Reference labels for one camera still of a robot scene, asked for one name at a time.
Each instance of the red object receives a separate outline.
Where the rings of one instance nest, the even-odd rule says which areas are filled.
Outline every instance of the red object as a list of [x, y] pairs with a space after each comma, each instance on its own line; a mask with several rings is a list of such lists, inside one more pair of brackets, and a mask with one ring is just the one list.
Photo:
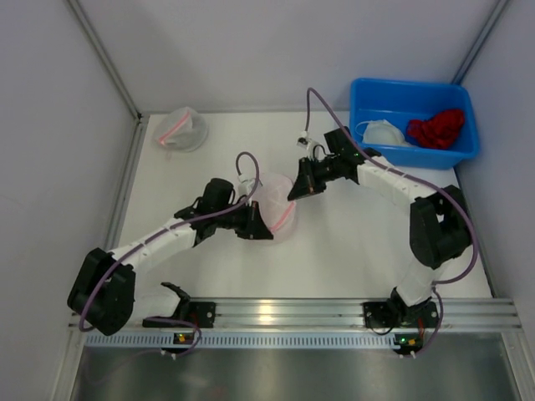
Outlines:
[[422, 148], [448, 149], [459, 137], [464, 124], [465, 114], [461, 109], [444, 110], [427, 121], [412, 119], [407, 134]]

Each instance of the metal extrusion rail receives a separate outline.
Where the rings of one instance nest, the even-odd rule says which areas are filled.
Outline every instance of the metal extrusion rail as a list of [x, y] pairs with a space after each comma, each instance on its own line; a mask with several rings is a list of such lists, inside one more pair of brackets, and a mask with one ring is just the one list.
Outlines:
[[[253, 299], [192, 298], [215, 302], [213, 329], [204, 332], [369, 332], [364, 325], [363, 303], [373, 299]], [[522, 332], [517, 309], [510, 299], [445, 299], [442, 332]], [[79, 317], [72, 316], [70, 327]], [[125, 331], [150, 331], [128, 326]], [[174, 332], [189, 332], [173, 328]], [[393, 332], [414, 332], [396, 328]]]

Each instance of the metal plate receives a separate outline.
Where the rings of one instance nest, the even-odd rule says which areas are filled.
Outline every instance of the metal plate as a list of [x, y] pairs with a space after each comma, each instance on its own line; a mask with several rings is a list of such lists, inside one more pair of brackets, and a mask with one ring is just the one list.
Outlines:
[[[173, 332], [118, 332], [106, 337], [88, 335], [92, 348], [188, 348], [176, 341]], [[198, 348], [225, 349], [397, 349], [394, 334], [378, 337], [367, 333], [311, 332], [204, 332]]]
[[[371, 329], [376, 328], [388, 328], [394, 327], [399, 324], [396, 324], [397, 316], [394, 316], [390, 312], [387, 303], [385, 301], [381, 302], [366, 302], [363, 305], [364, 309], [364, 324], [366, 327]], [[403, 324], [403, 327], [407, 328], [418, 328], [418, 320], [421, 321], [423, 328], [434, 328], [438, 323], [438, 311], [436, 310], [436, 305], [433, 302], [428, 302], [421, 310], [419, 311], [419, 318], [414, 320], [414, 322]]]
[[[214, 330], [217, 331], [328, 331], [369, 332], [364, 323], [363, 304], [377, 299], [253, 299], [192, 298], [215, 302]], [[522, 332], [517, 309], [510, 299], [444, 299], [442, 332]], [[79, 317], [72, 316], [75, 328]], [[124, 330], [138, 330], [130, 325]], [[393, 332], [414, 332], [396, 328]]]
[[323, 349], [202, 349], [176, 361], [159, 353], [131, 359], [139, 351], [86, 348], [88, 376], [110, 380], [92, 386], [79, 374], [72, 400], [519, 399], [499, 334], [442, 334], [415, 360], [390, 350]]

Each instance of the clear plastic container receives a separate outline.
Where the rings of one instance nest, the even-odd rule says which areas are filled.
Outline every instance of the clear plastic container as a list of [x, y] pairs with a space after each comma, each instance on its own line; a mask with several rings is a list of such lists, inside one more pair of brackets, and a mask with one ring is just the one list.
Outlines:
[[260, 181], [262, 185], [257, 188], [252, 198], [259, 204], [260, 215], [273, 233], [273, 241], [286, 241], [297, 224], [296, 202], [287, 199], [293, 182], [286, 175], [277, 173], [262, 173]]
[[168, 150], [191, 152], [208, 136], [208, 123], [190, 107], [178, 109], [167, 115], [155, 129], [154, 139]]

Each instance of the gray floor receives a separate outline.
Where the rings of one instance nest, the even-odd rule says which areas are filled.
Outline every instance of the gray floor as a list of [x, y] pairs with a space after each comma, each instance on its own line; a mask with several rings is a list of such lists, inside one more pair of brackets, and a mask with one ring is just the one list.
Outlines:
[[[140, 350], [91, 348], [84, 369], [104, 377]], [[390, 351], [199, 350], [175, 362], [140, 356], [101, 385], [79, 374], [76, 401], [515, 400], [499, 335], [440, 335], [416, 360]]]

